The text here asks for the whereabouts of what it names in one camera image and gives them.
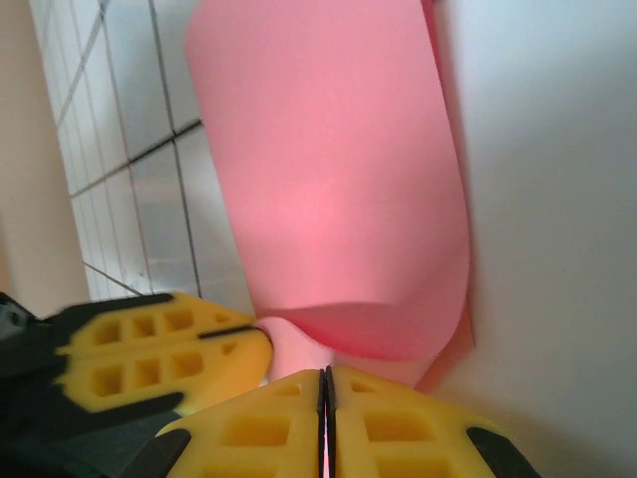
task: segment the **white tile wall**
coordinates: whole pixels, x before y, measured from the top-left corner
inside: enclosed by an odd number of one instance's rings
[[[252,311],[183,54],[197,3],[31,0],[95,300]]]

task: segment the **white wall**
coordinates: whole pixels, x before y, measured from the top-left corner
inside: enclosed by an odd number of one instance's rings
[[[548,477],[637,476],[637,2],[437,3],[477,348],[440,394]]]
[[[45,315],[88,293],[28,2],[0,2],[0,65],[0,247],[12,294]]]

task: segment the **yellow foam pad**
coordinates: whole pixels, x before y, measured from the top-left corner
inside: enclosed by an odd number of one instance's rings
[[[181,392],[176,409],[190,414],[259,386],[272,358],[256,329],[228,332],[254,320],[185,294],[150,306],[100,314],[57,349],[68,358],[57,383],[88,412]]]
[[[306,370],[166,426],[191,439],[167,478],[317,478],[320,372]]]
[[[351,368],[333,377],[338,478],[494,477],[466,434],[502,434],[489,420]]]

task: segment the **beige wall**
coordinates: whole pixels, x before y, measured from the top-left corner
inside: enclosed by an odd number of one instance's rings
[[[13,296],[50,314],[88,290],[26,0],[0,1],[0,66],[0,247]]]

